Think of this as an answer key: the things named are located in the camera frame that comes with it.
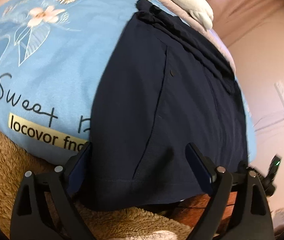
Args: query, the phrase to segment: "navy fabric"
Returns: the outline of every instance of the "navy fabric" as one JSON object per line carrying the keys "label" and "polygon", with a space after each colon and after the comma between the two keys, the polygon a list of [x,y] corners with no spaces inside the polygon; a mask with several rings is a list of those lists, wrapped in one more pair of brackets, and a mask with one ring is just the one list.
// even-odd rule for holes
{"label": "navy fabric", "polygon": [[247,161],[234,74],[177,17],[139,0],[93,102],[93,151],[81,201],[93,210],[172,203],[202,193],[185,157],[194,142],[216,165]]}
{"label": "navy fabric", "polygon": [[68,183],[66,188],[66,192],[70,196],[80,190],[81,185],[85,180],[88,164],[90,162],[90,154],[91,144],[86,143],[82,147],[81,151],[76,156],[72,156],[66,163],[66,166],[71,165],[72,169],[71,172],[68,174]]}

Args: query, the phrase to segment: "pink wall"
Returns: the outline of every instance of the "pink wall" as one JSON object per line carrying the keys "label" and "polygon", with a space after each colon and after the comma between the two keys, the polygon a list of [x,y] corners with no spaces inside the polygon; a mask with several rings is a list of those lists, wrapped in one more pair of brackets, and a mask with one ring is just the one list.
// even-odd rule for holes
{"label": "pink wall", "polygon": [[[229,48],[237,67],[236,75],[252,112],[256,128],[284,117],[284,108],[274,83],[284,84],[284,7],[266,18]],[[257,133],[257,158],[252,163],[266,172],[275,154],[282,156],[270,208],[284,207],[284,121]]]}

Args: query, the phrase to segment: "brown fleece blanket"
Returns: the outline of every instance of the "brown fleece blanket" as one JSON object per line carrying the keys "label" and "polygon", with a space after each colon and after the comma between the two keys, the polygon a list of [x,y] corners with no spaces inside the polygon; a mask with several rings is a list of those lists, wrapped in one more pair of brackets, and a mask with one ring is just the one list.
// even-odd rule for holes
{"label": "brown fleece blanket", "polygon": [[[0,229],[6,236],[9,237],[14,199],[25,171],[32,170],[37,174],[52,169],[52,165],[29,155],[0,132]],[[189,226],[138,208],[93,212],[79,203],[76,207],[97,240],[128,236],[130,239],[161,239],[152,235],[157,230],[170,231],[178,240],[184,240],[191,231]],[[57,217],[53,216],[53,220],[56,222]]]}

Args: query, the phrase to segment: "black bracket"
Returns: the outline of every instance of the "black bracket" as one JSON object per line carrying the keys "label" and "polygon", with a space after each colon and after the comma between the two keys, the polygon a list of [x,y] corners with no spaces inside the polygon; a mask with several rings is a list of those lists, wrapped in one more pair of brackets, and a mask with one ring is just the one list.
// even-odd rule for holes
{"label": "black bracket", "polygon": [[[187,240],[274,240],[265,190],[255,171],[230,173],[224,167],[215,167],[195,144],[188,144],[185,153],[200,187],[211,196]],[[214,237],[231,191],[238,193],[228,229]]]}
{"label": "black bracket", "polygon": [[13,207],[11,240],[69,239],[56,230],[45,192],[51,192],[61,223],[70,239],[95,240],[69,196],[69,192],[78,191],[82,184],[90,151],[91,144],[86,143],[64,167],[56,167],[55,172],[38,175],[31,171],[25,173]]}

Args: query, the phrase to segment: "wooden surface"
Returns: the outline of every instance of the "wooden surface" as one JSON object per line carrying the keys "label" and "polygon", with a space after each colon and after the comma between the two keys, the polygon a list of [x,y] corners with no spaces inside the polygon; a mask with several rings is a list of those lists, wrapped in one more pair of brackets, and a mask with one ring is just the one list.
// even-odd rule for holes
{"label": "wooden surface", "polygon": [[[222,220],[227,220],[231,216],[236,196],[236,192],[231,192]],[[194,227],[203,214],[209,200],[210,197],[208,195],[199,195],[186,199],[174,209],[170,218],[182,224]]]}

